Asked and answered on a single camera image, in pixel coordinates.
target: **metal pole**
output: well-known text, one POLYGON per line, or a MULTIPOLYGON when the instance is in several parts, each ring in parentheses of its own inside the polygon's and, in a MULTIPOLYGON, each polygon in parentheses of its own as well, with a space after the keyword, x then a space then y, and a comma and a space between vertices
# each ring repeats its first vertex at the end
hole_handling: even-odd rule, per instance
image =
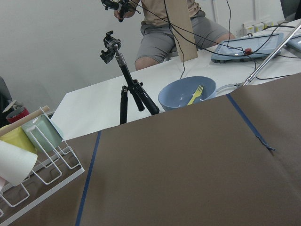
POLYGON ((279 46, 265 60, 259 65, 259 67, 245 80, 243 86, 252 82, 257 73, 277 54, 279 50, 295 35, 295 33, 301 28, 301 22, 287 35, 287 37, 279 44, 279 46))

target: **yellow cup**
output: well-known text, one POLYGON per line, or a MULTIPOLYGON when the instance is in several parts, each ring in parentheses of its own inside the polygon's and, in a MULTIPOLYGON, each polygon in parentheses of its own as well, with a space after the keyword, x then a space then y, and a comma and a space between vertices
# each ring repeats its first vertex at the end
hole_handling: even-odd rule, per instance
POLYGON ((27 135, 24 133, 21 126, 15 128, 14 130, 8 132, 7 134, 0 137, 0 140, 9 143, 11 145, 20 147, 26 151, 36 154, 37 150, 32 144, 32 142, 28 139, 27 135))

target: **fork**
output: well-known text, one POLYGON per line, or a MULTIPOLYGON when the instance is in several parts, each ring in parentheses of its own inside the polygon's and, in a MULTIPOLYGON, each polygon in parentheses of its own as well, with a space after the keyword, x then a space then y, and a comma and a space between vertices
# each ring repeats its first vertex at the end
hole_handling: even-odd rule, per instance
POLYGON ((203 87, 202 85, 199 85, 199 86, 198 86, 197 90, 194 92, 194 94, 193 94, 191 100, 188 102, 187 105, 191 105, 191 104, 193 103, 193 101, 194 101, 197 97, 199 97, 200 95, 202 95, 203 88, 204 88, 204 87, 203 87))

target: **gray shorts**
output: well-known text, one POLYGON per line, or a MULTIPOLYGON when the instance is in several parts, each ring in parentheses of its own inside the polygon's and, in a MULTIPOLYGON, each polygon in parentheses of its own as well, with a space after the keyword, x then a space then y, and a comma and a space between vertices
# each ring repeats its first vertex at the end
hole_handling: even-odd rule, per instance
MULTIPOLYGON (((206 18, 202 10, 191 18, 191 24, 193 32, 198 35, 194 35, 198 48, 208 48, 213 45, 212 41, 229 33, 223 26, 206 18)), ((137 53, 137 59, 150 57, 162 63, 170 50, 175 47, 174 36, 169 30, 169 25, 143 24, 140 30, 143 39, 137 53)))

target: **dish rack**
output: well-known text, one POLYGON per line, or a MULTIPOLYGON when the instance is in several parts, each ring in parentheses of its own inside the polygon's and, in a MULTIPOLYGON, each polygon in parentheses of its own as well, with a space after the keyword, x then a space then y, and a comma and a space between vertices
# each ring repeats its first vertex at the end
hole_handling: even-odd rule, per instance
MULTIPOLYGON (((40 110, 53 125, 42 108, 40 110)), ((84 172, 76 154, 63 138, 55 147, 37 126, 31 128, 28 136, 40 148, 38 159, 21 184, 13 186, 6 182, 0 191, 0 226, 9 225, 84 172), (33 132, 43 137, 43 144, 46 142, 52 150, 46 151, 33 132)))

